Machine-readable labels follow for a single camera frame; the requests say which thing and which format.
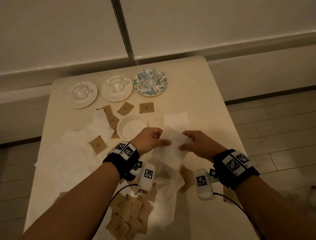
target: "hand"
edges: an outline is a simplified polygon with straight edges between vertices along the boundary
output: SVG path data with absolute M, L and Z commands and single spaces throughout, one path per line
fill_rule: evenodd
M 213 162 L 213 158 L 217 154 L 227 150 L 226 147 L 214 141 L 202 131 L 184 131 L 182 134 L 191 138 L 193 142 L 182 144 L 179 150 L 189 150 L 189 152 L 194 152 L 196 156 L 205 158 L 210 162 Z
M 137 149 L 141 156 L 158 146 L 168 146 L 171 144 L 170 140 L 159 139 L 162 134 L 161 128 L 144 128 L 130 143 Z

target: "floral saucer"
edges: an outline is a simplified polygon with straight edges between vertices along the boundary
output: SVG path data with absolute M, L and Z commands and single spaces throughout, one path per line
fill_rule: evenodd
M 141 74 L 144 76 L 147 76 L 149 74 L 149 68 L 144 69 L 140 73 L 138 73 L 137 76 L 135 76 L 134 81 L 133 81 L 136 92 L 146 97 L 153 97 L 153 96 L 157 96 L 163 93 L 163 91 L 168 86 L 168 79 L 167 77 L 165 77 L 164 72 L 157 70 L 157 73 L 159 76 L 158 81 L 157 81 L 156 86 L 152 88 L 146 87 L 143 81 L 141 80 L 142 79 Z

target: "wristband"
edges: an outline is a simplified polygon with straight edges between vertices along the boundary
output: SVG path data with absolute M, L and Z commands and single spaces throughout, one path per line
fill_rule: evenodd
M 219 182 L 225 187 L 235 190 L 236 187 L 252 175 L 259 176 L 249 158 L 241 151 L 226 150 L 214 157 L 214 168 Z
M 120 142 L 109 151 L 104 162 L 111 162 L 117 168 L 121 179 L 128 174 L 139 159 L 137 149 L 130 142 Z

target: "floor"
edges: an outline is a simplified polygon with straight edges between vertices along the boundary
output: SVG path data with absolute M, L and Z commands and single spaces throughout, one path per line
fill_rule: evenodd
M 229 105 L 246 153 L 270 186 L 316 218 L 316 91 Z M 0 236 L 24 229 L 40 143 L 0 149 Z

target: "black cable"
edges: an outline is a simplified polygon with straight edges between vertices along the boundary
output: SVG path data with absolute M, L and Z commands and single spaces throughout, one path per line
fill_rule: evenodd
M 111 200 L 110 200 L 110 202 L 109 202 L 109 206 L 110 206 L 111 202 L 113 201 L 113 199 L 116 197 L 116 195 L 118 195 L 118 193 L 119 193 L 120 191 L 122 191 L 124 188 L 130 187 L 130 186 L 138 186 L 138 184 L 136 184 L 136 183 L 130 184 L 130 185 L 127 185 L 127 186 L 121 188 L 120 190 L 118 190 L 118 191 L 114 194 L 114 196 L 111 198 Z M 102 223 L 102 221 L 103 221 L 103 219 L 104 219 L 104 217 L 105 217 L 105 215 L 106 215 L 106 212 L 107 212 L 108 208 L 109 208 L 109 207 L 107 207 L 106 210 L 104 211 L 104 214 L 103 214 L 103 216 L 102 216 L 102 218 L 101 218 L 101 220 L 100 220 L 100 222 L 99 222 L 98 228 L 95 230 L 95 233 L 94 233 L 94 235 L 93 235 L 92 238 L 94 238 L 94 236 L 95 236 L 95 234 L 97 233 L 99 227 L 101 226 L 101 223 Z
M 239 206 L 235 201 L 233 201 L 232 199 L 230 199 L 229 197 L 226 197 L 223 194 L 220 193 L 213 193 L 214 195 L 218 195 L 218 196 L 222 196 L 223 198 L 228 199 L 229 201 L 231 201 L 232 203 L 234 203 L 237 207 L 239 207 L 240 210 L 242 210 L 242 212 L 247 216 L 247 218 L 249 219 L 249 221 L 253 224 L 253 226 L 255 227 L 255 229 L 257 230 L 257 232 L 260 234 L 260 237 L 262 240 L 265 239 L 265 237 L 262 235 L 262 233 L 260 232 L 259 228 L 257 227 L 257 225 L 254 224 L 254 222 L 251 220 L 251 217 L 245 212 L 245 210 L 243 210 L 241 208 L 241 206 Z

